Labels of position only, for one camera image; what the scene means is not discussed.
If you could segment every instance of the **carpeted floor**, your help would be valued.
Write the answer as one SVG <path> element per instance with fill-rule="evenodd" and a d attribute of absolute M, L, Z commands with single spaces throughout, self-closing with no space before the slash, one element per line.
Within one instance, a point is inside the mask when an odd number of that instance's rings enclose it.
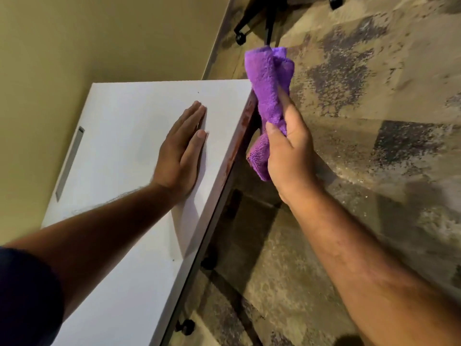
<path fill-rule="evenodd" d="M 208 79 L 246 78 L 235 0 Z M 328 191 L 396 255 L 461 301 L 461 0 L 327 0 L 279 15 L 273 46 L 296 64 L 291 96 Z M 171 345 L 359 345 L 331 281 L 274 187 L 246 163 L 216 228 L 219 262 L 199 272 Z"/>

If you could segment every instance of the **beige wall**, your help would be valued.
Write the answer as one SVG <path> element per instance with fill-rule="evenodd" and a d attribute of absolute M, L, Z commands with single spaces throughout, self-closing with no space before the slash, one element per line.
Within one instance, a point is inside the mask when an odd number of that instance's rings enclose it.
<path fill-rule="evenodd" d="M 0 244 L 39 228 L 92 82 L 200 79 L 228 0 L 0 0 Z"/>

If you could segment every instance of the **dark blue sleeve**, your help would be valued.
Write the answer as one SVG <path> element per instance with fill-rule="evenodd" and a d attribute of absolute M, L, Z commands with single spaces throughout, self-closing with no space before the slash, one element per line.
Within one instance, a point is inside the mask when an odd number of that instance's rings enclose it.
<path fill-rule="evenodd" d="M 51 345 L 63 314 L 61 284 L 51 268 L 24 251 L 0 247 L 0 343 Z"/>

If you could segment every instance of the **purple towel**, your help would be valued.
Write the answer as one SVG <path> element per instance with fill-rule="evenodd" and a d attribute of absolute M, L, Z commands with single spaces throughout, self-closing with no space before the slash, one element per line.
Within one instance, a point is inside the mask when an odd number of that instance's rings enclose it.
<path fill-rule="evenodd" d="M 285 47 L 271 49 L 270 46 L 245 53 L 245 70 L 258 98 L 258 110 L 262 119 L 261 136 L 252 145 L 247 160 L 263 181 L 271 180 L 267 170 L 269 139 L 266 133 L 266 122 L 269 121 L 278 126 L 284 135 L 287 133 L 277 94 L 277 85 L 290 94 L 290 82 L 295 71 L 295 64 L 286 55 Z"/>

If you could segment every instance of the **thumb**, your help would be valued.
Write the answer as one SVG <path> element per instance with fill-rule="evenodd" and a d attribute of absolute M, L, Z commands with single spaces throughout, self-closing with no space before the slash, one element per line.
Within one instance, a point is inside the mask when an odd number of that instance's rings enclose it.
<path fill-rule="evenodd" d="M 269 138 L 269 150 L 272 153 L 275 149 L 289 145 L 287 138 L 274 124 L 266 123 L 267 137 Z"/>
<path fill-rule="evenodd" d="M 181 166 L 197 167 L 199 163 L 200 152 L 205 143 L 208 134 L 204 130 L 198 130 L 194 133 L 187 145 L 184 154 L 181 157 Z"/>

